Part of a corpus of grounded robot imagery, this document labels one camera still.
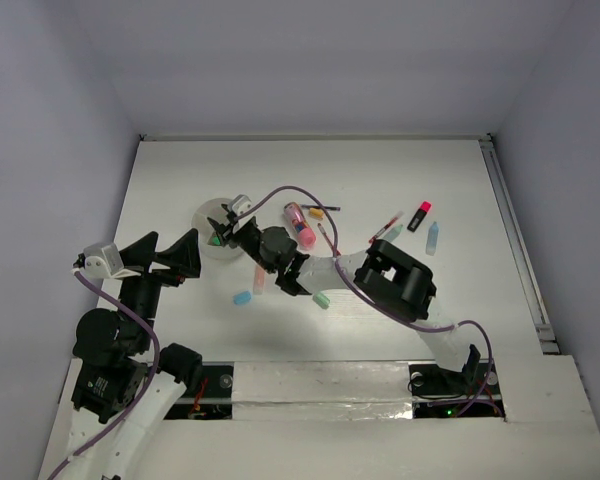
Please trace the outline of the black pink highlighter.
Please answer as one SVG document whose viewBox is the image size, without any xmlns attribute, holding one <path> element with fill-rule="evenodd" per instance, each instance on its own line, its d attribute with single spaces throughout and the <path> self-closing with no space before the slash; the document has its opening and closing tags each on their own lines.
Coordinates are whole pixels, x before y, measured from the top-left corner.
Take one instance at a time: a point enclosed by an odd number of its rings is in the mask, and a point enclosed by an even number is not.
<svg viewBox="0 0 600 480">
<path fill-rule="evenodd" d="M 419 208 L 416 210 L 414 215 L 412 216 L 409 224 L 407 225 L 407 230 L 410 232 L 416 232 L 423 222 L 424 218 L 427 216 L 431 209 L 432 205 L 428 201 L 423 201 Z"/>
</svg>

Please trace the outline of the pink crayon bottle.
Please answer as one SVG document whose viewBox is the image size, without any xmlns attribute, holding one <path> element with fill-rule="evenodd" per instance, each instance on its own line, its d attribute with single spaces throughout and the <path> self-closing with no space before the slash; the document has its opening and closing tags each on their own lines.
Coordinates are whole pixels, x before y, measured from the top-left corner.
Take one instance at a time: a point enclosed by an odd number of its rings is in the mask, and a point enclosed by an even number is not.
<svg viewBox="0 0 600 480">
<path fill-rule="evenodd" d="M 312 249 L 316 242 L 316 235 L 308 224 L 300 206 L 296 202 L 289 202 L 284 206 L 283 212 L 297 237 L 298 243 L 307 250 Z"/>
</svg>

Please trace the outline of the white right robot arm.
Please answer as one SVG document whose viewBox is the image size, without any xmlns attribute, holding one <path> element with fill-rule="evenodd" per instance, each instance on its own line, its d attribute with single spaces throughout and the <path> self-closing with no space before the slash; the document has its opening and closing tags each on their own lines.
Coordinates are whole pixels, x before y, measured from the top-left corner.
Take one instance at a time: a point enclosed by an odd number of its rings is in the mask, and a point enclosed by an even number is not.
<svg viewBox="0 0 600 480">
<path fill-rule="evenodd" d="M 479 372 L 480 352 L 464 339 L 438 305 L 433 272 L 392 243 L 380 239 L 363 251 L 330 257 L 305 254 L 283 227 L 260 229 L 254 218 L 224 204 L 224 218 L 207 219 L 223 247 L 239 248 L 291 296 L 349 290 L 391 320 L 417 332 L 436 368 L 413 387 L 433 385 L 436 403 L 458 400 L 464 408 L 481 400 L 487 373 Z"/>
</svg>

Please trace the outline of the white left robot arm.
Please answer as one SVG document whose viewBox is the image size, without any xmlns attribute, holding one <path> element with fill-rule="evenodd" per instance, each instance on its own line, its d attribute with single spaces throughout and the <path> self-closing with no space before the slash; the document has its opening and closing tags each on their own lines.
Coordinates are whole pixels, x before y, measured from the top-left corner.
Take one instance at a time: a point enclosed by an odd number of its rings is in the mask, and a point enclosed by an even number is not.
<svg viewBox="0 0 600 480">
<path fill-rule="evenodd" d="M 129 479 L 151 436 L 183 395 L 203 387 L 199 353 L 166 347 L 154 329 L 160 294 L 201 273 L 198 232 L 156 249 L 152 231 L 124 249 L 91 245 L 72 275 L 109 308 L 82 315 L 72 354 L 81 362 L 66 454 L 51 479 Z"/>
</svg>

